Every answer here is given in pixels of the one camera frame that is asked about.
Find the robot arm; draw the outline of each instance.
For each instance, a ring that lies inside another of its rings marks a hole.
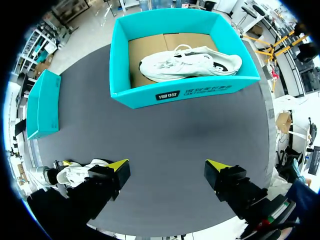
[[[240,238],[278,239],[281,234],[278,227],[292,227],[292,224],[280,224],[288,218],[296,203],[281,194],[270,201],[266,198],[268,190],[250,182],[246,174],[247,171],[238,165],[230,167],[212,160],[205,162],[204,176],[220,202],[226,201],[234,213],[248,223]]]

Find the blue jeans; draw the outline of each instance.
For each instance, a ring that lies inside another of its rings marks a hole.
[[[300,180],[292,184],[285,196],[296,204],[287,221],[295,221],[297,218],[303,221],[306,213],[312,211],[320,200],[320,196]]]

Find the cable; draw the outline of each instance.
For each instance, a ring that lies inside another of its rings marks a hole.
[[[289,141],[288,138],[285,138],[283,141],[281,141],[281,139],[282,139],[285,135],[286,135],[286,134],[282,133],[281,138],[279,139],[279,142],[280,142],[281,144],[283,144],[286,140]]]

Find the cardboard insert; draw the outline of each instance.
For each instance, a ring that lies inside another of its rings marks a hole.
[[[173,33],[146,36],[131,40],[128,44],[131,88],[157,83],[143,76],[139,70],[139,63],[146,56],[164,51],[173,51],[180,44],[189,45],[191,48],[207,46],[214,51],[218,51],[210,35],[199,33]],[[187,47],[181,47],[179,49],[183,50],[187,49]]]

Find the white shelf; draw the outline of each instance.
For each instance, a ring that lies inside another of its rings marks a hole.
[[[126,12],[127,8],[139,5],[139,1],[137,0],[126,0],[125,4],[123,0],[119,0],[119,2],[124,13]]]
[[[133,6],[138,6],[139,5],[139,1],[137,0],[126,0],[125,1],[125,8],[130,8],[130,7],[133,7]]]

